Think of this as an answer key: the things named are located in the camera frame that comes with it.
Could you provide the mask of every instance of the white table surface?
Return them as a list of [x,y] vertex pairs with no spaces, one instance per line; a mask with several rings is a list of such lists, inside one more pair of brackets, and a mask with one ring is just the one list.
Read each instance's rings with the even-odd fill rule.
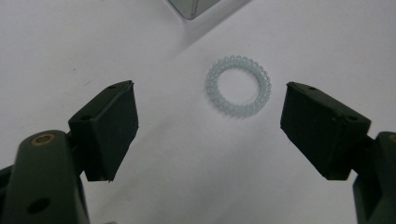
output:
[[[92,223],[356,223],[352,174],[326,181],[280,130],[286,83],[327,92],[396,131],[396,1],[222,0],[185,21],[166,0],[0,1],[0,166],[19,143],[131,79],[140,129],[112,183],[85,181]],[[249,119],[205,94],[219,58],[246,55],[273,92]],[[244,103],[254,80],[219,81]]]

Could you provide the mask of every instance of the white surface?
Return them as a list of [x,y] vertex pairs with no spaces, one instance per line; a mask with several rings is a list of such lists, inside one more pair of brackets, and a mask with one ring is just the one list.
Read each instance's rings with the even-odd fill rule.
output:
[[[85,183],[92,223],[356,223],[355,176],[326,181],[279,128],[286,83],[359,111],[372,137],[395,131],[395,22],[394,0],[223,0],[196,21],[166,0],[3,0],[0,165],[131,79],[140,129],[114,182]],[[231,54],[273,84],[250,119],[222,116],[205,95],[207,70]]]

